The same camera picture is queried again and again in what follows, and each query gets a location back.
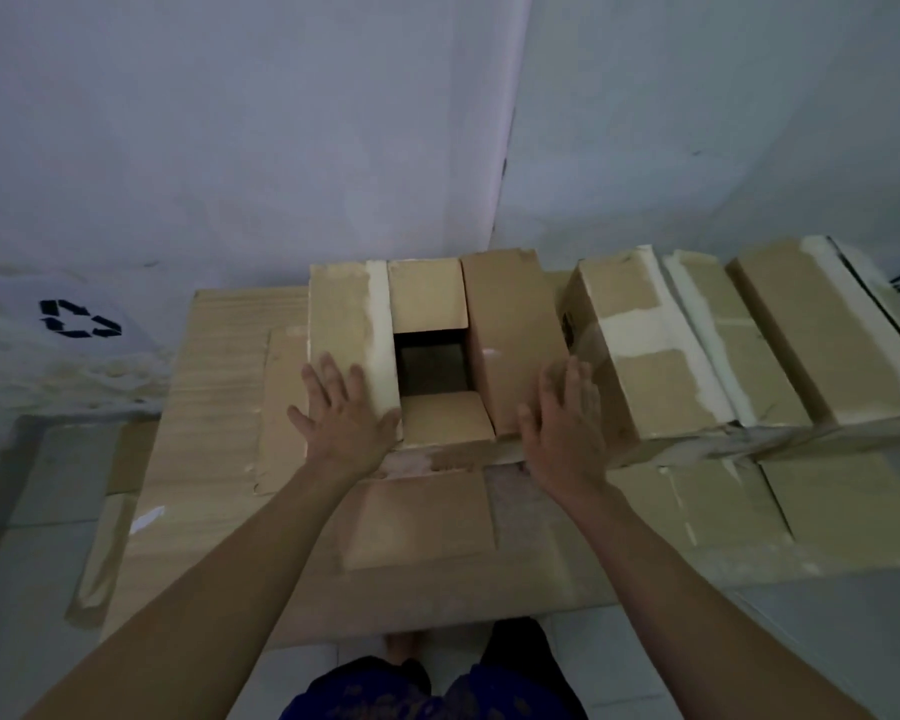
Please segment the foot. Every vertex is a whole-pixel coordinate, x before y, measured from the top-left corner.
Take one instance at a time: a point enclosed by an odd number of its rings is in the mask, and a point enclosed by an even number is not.
[[[403,631],[384,636],[386,661],[391,665],[403,665],[407,660],[419,659],[423,644],[423,631]]]

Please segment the forearm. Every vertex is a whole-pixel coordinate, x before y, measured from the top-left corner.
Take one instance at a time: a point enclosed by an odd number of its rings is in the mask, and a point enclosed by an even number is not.
[[[226,717],[353,482],[325,472],[305,465],[27,717]]]
[[[564,508],[690,718],[868,718],[700,576],[607,486]]]

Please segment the person's right arm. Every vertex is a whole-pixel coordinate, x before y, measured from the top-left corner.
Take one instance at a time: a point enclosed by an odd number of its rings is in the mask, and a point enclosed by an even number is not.
[[[607,482],[600,395],[571,358],[563,402],[540,374],[540,421],[519,410],[527,463],[576,523],[688,718],[872,718],[698,574]]]

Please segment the person's left hand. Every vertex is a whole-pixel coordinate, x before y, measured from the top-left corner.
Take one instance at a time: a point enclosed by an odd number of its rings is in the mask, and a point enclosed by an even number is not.
[[[375,472],[396,445],[400,410],[380,419],[367,397],[364,370],[354,363],[344,380],[329,353],[320,356],[323,384],[310,363],[301,375],[310,399],[310,416],[290,406],[287,416],[307,441],[307,462],[323,463],[353,481]]]

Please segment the wall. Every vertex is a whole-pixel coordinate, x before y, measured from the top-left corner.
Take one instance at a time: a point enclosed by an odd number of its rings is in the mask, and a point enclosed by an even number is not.
[[[485,248],[529,7],[0,0],[0,275],[90,283],[156,344],[86,358],[0,308],[0,404],[157,409],[196,288]]]
[[[900,270],[900,0],[533,0],[494,247],[811,233]]]

